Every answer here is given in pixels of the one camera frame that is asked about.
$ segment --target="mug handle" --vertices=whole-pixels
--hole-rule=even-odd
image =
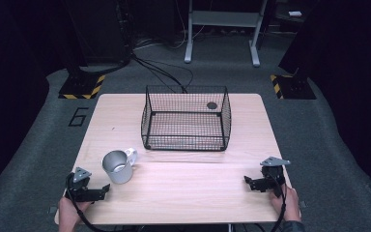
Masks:
[[[125,150],[126,155],[128,155],[128,161],[130,162],[130,165],[133,166],[135,163],[135,160],[137,159],[137,151],[134,148],[128,148]]]

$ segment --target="gray carpet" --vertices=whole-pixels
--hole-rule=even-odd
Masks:
[[[178,49],[148,46],[136,49],[135,54],[192,70],[193,85],[226,85],[230,93],[261,95],[282,157],[292,162],[287,170],[303,201],[301,211],[307,231],[371,231],[371,181],[342,142],[322,93],[312,82],[318,98],[315,101],[278,100],[273,91],[270,75],[285,73],[277,64],[291,39],[266,36],[259,51],[258,69],[251,65],[248,40],[234,36],[197,41],[191,64],[184,63],[185,45]],[[183,84],[189,82],[189,72],[159,66]],[[65,178],[72,169],[98,99],[59,100],[58,91],[67,76],[66,71],[58,71],[47,77],[50,92],[46,103],[0,176],[0,231],[57,230],[53,214],[47,210],[56,206],[63,193]],[[100,94],[145,93],[148,84],[161,82],[131,61],[106,76]],[[83,126],[68,127],[78,107],[88,107],[80,111],[87,114]],[[246,228],[260,231],[253,224]],[[89,230],[82,225],[78,231]],[[237,225],[237,231],[244,231],[243,226]]]

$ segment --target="black cable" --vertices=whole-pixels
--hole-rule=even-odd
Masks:
[[[180,67],[180,66],[169,65],[169,64],[166,64],[166,63],[163,63],[163,62],[159,62],[159,61],[152,61],[152,60],[144,60],[144,61],[153,62],[153,63],[157,63],[157,64],[161,64],[161,65],[165,65],[165,66],[170,66],[170,67],[174,67],[174,68],[178,68],[178,69],[182,69],[182,70],[188,71],[190,73],[190,75],[191,75],[191,78],[190,78],[188,84],[185,86],[185,88],[187,88],[191,84],[192,80],[194,79],[194,74],[189,69],[186,69],[186,68],[183,68],[183,67]]]
[[[265,232],[265,229],[258,223],[254,223],[262,232]]]
[[[245,232],[248,232],[248,230],[246,229],[245,224],[243,224],[243,230],[244,230]]]
[[[279,214],[279,217],[278,217],[278,220],[276,221],[275,225],[273,226],[271,232],[275,232],[276,229],[279,228],[279,225],[281,224],[282,222],[282,219],[284,219],[284,214],[285,214],[285,209],[286,209],[286,204],[285,204],[285,200],[286,200],[286,192],[287,192],[287,186],[285,185],[285,194],[284,194],[284,191],[282,190],[282,187],[281,185],[278,183],[278,181],[276,180],[275,177],[273,177],[272,175],[270,175],[272,177],[272,179],[275,181],[275,184],[277,185],[277,187],[279,188],[280,192],[281,192],[281,196],[282,196],[282,206],[281,206],[281,213]]]
[[[74,196],[71,195],[71,190],[70,190],[70,182],[71,182],[71,179],[73,178],[73,173],[70,173],[68,175],[68,177],[66,178],[66,192],[69,196],[69,199],[71,201],[71,203],[73,204],[74,208],[76,209],[76,212],[77,214],[80,216],[81,220],[86,224],[87,227],[89,227],[91,230],[95,231],[95,232],[116,232],[115,230],[113,231],[106,231],[106,230],[101,230],[101,229],[98,229],[97,227],[95,227],[83,214],[83,212],[79,209],[79,207],[77,206],[77,203],[74,199]],[[125,229],[125,230],[120,230],[120,232],[135,232],[134,230],[132,229]]]
[[[148,60],[143,60],[143,59],[140,59],[140,58],[138,58],[135,54],[132,54],[132,59],[134,60],[134,61],[136,61],[139,65],[141,65],[141,66],[143,66],[143,67],[145,67],[146,69],[148,69],[155,77],[157,77],[158,78],[158,80],[160,80],[161,81],[161,83],[163,83],[167,88],[169,88],[173,93],[175,93],[175,91],[172,89],[172,88],[170,88],[170,86],[168,86],[157,74],[159,73],[159,74],[162,74],[162,75],[164,75],[164,76],[166,76],[166,77],[168,77],[168,78],[170,78],[170,79],[172,79],[174,82],[176,82],[179,86],[181,86],[181,88],[182,88],[182,91],[183,91],[183,93],[184,94],[186,94],[187,93],[187,90],[186,90],[186,87],[188,87],[188,85],[191,83],[191,81],[192,81],[192,78],[193,78],[193,76],[191,77],[191,80],[188,82],[188,84],[187,84],[187,86],[184,86],[184,85],[182,85],[182,83],[179,81],[179,80],[177,80],[177,78],[176,77],[174,77],[172,74],[170,74],[170,73],[168,73],[168,72],[166,72],[165,70],[163,70],[163,69],[161,69],[161,68],[159,68],[159,67],[157,67],[157,66],[155,66],[155,65],[153,65],[153,64],[151,64],[151,62],[154,62],[154,61],[148,61]]]
[[[119,70],[119,69],[123,68],[124,66],[126,66],[128,63],[129,63],[129,59],[124,59],[116,67],[113,67],[113,68],[110,68],[110,69],[106,69],[106,70],[102,70],[102,71],[94,71],[94,72],[87,72],[87,71],[85,71],[85,72],[86,73],[91,73],[91,74],[104,75],[104,74],[116,72],[117,70]]]

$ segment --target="yellow and black hazard tape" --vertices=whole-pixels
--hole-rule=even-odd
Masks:
[[[278,81],[276,79],[277,76],[283,76],[283,77],[292,77],[292,76],[291,75],[274,75],[274,74],[271,75],[273,90],[275,91],[276,96],[279,99],[284,99],[284,96],[283,96],[282,91],[281,91],[281,87],[279,86]]]
[[[95,88],[93,89],[92,93],[90,95],[62,95],[59,94],[59,99],[93,99],[98,94],[100,87],[104,81],[105,76],[102,75],[99,77],[98,82],[96,83]]]

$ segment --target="person's arm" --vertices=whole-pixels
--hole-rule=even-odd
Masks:
[[[293,188],[282,185],[282,190],[286,194],[285,204],[286,210],[284,214],[283,232],[304,232],[305,227],[300,219],[300,207],[298,205],[299,198],[297,192]],[[281,213],[282,196],[276,197],[273,191],[270,192],[270,201],[273,208]]]
[[[92,202],[77,202],[77,207],[85,212],[91,204]],[[62,196],[59,201],[59,232],[73,232],[79,222],[80,216],[73,204],[68,198]]]

